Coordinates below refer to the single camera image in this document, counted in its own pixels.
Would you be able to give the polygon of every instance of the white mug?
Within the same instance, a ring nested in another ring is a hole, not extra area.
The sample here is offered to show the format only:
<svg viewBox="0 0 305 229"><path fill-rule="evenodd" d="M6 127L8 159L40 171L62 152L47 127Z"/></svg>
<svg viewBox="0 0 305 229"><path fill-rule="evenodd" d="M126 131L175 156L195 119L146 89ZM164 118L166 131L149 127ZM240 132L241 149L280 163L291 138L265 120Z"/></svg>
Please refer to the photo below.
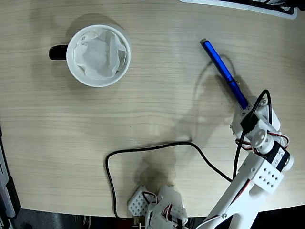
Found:
<svg viewBox="0 0 305 229"><path fill-rule="evenodd" d="M85 75L83 69L75 64L74 49L79 39L89 30L102 28L112 31L121 39L126 47L126 59L123 67L112 77L103 80L94 80ZM113 24L98 24L85 27L78 31L70 40L68 45L56 45L50 48L49 58L51 60L66 60L68 68L75 79L91 87L106 87L119 81L126 73L131 61L131 43L127 33L119 26Z"/></svg>

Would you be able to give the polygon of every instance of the wood grain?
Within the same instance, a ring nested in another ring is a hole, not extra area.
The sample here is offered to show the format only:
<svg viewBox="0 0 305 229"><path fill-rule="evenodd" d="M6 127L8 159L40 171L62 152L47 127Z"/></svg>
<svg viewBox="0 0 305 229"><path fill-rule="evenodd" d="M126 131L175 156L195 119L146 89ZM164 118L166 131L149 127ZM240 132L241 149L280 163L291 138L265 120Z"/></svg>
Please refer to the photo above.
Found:
<svg viewBox="0 0 305 229"><path fill-rule="evenodd" d="M202 38L229 58L247 95L270 90L291 138L295 165L262 210L305 204L304 14L290 21L177 0L4 0L0 18L2 140L23 208L113 216L105 156L159 142L192 139L231 175L235 101ZM78 83L48 58L97 23L120 25L132 42L128 72L106 88ZM114 156L110 170L120 216L130 216L127 201L142 184L176 185L189 216L207 215L229 185L187 146Z"/></svg>

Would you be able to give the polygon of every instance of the mug handle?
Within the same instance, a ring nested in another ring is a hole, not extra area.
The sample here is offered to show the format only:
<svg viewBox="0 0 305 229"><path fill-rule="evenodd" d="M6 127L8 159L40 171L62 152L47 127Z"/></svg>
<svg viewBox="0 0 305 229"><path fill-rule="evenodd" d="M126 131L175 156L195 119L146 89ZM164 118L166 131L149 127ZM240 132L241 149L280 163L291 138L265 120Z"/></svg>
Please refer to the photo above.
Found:
<svg viewBox="0 0 305 229"><path fill-rule="evenodd" d="M49 58L54 61L65 61L67 48L67 44L53 46L49 50Z"/></svg>

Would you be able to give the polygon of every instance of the mug rim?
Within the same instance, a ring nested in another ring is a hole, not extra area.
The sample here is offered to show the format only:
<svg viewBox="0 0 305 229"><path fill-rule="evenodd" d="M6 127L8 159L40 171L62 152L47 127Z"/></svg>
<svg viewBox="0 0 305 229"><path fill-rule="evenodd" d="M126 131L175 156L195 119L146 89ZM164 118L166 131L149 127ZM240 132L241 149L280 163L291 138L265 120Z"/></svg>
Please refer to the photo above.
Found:
<svg viewBox="0 0 305 229"><path fill-rule="evenodd" d="M114 76L110 78L106 78L104 80L94 80L89 77L86 77L86 80L84 80L77 76L80 73L80 71L82 71L83 75L84 73L83 73L83 69L77 66L74 62L74 49L76 47L77 42L82 37L82 35L88 32L92 28L104 28L114 32L116 35L120 37L120 39L122 40L123 44L126 47L126 59L123 67ZM124 30L117 25L95 24L84 27L81 30L79 30L76 34L74 34L74 36L72 37L72 39L68 44L68 48L66 52L67 65L74 78L77 79L79 82L91 87L106 87L114 84L115 82L118 82L127 72L131 61L131 48L130 48L129 38L127 34L123 35L122 32L124 32Z"/></svg>

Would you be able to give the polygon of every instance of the blue pen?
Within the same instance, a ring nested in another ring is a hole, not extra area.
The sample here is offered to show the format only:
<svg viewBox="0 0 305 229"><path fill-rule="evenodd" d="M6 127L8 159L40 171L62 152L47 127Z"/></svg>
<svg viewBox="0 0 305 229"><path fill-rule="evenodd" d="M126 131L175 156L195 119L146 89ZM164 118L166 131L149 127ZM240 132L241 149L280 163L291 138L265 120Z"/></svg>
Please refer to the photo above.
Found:
<svg viewBox="0 0 305 229"><path fill-rule="evenodd" d="M211 60L214 62L216 68L220 72L220 74L223 76L223 78L226 80L227 84L229 85L231 91L235 95L239 105L242 107L242 109L246 109L248 107L248 102L246 98L244 97L243 93L239 89L239 86L235 79L232 77L231 73L229 72L228 68L225 66L224 62L216 52L216 50L213 48L212 44L207 41L206 39L203 39L200 41L200 44L205 49L205 51L210 56Z"/></svg>

